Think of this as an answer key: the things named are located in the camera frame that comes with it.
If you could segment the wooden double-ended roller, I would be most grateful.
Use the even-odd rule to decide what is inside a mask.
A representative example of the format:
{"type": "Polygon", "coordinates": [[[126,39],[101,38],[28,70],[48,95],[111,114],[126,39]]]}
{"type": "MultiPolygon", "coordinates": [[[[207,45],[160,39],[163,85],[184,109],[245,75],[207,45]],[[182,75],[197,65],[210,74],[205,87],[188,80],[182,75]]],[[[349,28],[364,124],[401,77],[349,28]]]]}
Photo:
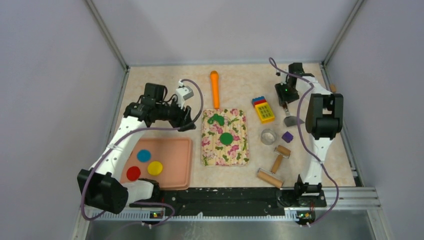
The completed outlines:
{"type": "Polygon", "coordinates": [[[256,177],[273,187],[281,189],[284,185],[284,181],[276,175],[276,173],[279,170],[283,159],[288,159],[291,156],[292,151],[282,145],[278,145],[274,148],[274,153],[276,154],[276,158],[273,161],[271,168],[266,170],[260,167],[256,172],[256,177]]]}

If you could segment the green dough disc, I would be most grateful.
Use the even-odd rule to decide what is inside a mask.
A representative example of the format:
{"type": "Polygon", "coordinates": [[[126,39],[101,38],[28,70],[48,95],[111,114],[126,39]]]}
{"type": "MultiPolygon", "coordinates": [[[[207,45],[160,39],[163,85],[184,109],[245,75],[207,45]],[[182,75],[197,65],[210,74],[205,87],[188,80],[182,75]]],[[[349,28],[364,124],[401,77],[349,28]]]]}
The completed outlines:
{"type": "Polygon", "coordinates": [[[219,137],[219,141],[225,145],[225,146],[229,146],[233,141],[234,141],[234,137],[231,133],[229,132],[224,132],[220,135],[219,137]]]}

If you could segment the metal spatula wooden handle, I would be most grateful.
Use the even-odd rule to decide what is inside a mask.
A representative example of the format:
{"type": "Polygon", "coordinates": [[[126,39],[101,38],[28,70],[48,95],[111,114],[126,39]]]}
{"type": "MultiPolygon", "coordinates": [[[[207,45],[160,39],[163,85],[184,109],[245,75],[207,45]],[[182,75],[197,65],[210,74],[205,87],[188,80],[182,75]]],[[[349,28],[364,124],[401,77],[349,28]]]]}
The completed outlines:
{"type": "Polygon", "coordinates": [[[286,127],[293,127],[296,126],[298,124],[298,120],[296,116],[291,115],[289,108],[288,108],[288,104],[286,102],[284,102],[282,104],[284,113],[285,113],[285,118],[283,120],[284,124],[286,125],[286,127]]]}

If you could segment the green dough scrap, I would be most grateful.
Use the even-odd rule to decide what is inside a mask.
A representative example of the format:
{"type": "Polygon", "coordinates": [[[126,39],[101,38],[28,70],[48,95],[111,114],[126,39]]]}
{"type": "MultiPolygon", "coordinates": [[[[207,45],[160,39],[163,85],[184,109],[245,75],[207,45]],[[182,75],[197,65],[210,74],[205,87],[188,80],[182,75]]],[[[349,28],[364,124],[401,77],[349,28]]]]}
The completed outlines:
{"type": "Polygon", "coordinates": [[[208,120],[207,123],[209,125],[213,125],[214,123],[217,123],[219,126],[224,126],[225,125],[225,118],[217,113],[215,113],[213,116],[211,116],[208,120]]]}

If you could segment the floral cutting board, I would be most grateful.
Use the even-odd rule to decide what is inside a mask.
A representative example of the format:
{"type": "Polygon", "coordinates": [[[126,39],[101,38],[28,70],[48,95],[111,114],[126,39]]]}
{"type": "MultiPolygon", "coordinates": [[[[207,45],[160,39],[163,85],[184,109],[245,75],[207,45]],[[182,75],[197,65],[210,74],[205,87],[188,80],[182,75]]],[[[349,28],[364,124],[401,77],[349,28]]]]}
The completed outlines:
{"type": "Polygon", "coordinates": [[[205,167],[241,167],[250,161],[247,118],[238,108],[206,109],[202,112],[201,163],[205,167]],[[208,124],[214,114],[225,118],[224,126],[208,124]],[[233,142],[223,145],[222,133],[231,133],[233,142]]]}

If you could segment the round metal cutter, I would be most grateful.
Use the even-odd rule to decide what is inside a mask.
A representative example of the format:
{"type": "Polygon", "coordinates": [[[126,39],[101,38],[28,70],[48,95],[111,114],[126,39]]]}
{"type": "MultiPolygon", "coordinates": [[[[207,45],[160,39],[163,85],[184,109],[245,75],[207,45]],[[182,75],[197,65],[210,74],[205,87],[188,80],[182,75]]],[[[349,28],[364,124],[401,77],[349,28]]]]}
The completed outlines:
{"type": "Polygon", "coordinates": [[[260,141],[267,146],[273,145],[277,140],[277,134],[272,129],[264,129],[260,135],[260,141]]]}

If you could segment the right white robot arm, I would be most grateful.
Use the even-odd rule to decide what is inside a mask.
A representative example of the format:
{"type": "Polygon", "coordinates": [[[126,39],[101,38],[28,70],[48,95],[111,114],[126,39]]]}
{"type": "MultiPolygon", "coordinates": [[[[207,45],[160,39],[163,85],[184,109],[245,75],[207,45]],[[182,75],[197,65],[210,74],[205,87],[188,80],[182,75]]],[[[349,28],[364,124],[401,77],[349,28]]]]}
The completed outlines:
{"type": "Polygon", "coordinates": [[[344,97],[322,86],[315,76],[306,73],[301,62],[294,62],[288,70],[277,68],[276,75],[285,74],[285,79],[274,88],[279,105],[284,109],[284,124],[287,127],[305,127],[309,134],[310,146],[306,152],[309,162],[294,185],[293,200],[299,206],[307,206],[322,192],[322,175],[328,174],[324,166],[328,149],[334,138],[343,128],[344,97]],[[288,104],[298,102],[301,108],[305,98],[309,98],[305,120],[300,114],[291,115],[288,104]]]}

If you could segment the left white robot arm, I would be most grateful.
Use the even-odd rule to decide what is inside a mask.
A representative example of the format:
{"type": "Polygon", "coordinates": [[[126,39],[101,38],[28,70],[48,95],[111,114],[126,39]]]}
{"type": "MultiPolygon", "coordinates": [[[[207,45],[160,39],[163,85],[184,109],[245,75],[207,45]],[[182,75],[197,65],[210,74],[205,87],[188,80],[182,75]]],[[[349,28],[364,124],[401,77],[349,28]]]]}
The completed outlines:
{"type": "Polygon", "coordinates": [[[85,206],[103,212],[119,214],[137,201],[154,207],[160,202],[159,186],[148,179],[121,183],[121,175],[136,144],[146,131],[185,132],[196,128],[200,117],[191,117],[191,107],[185,102],[194,96],[185,83],[198,85],[191,79],[181,79],[170,103],[164,101],[165,86],[147,83],[144,94],[130,103],[124,111],[118,130],[98,160],[89,168],[81,169],[77,183],[81,192],[80,210],[86,220],[85,206]]]}

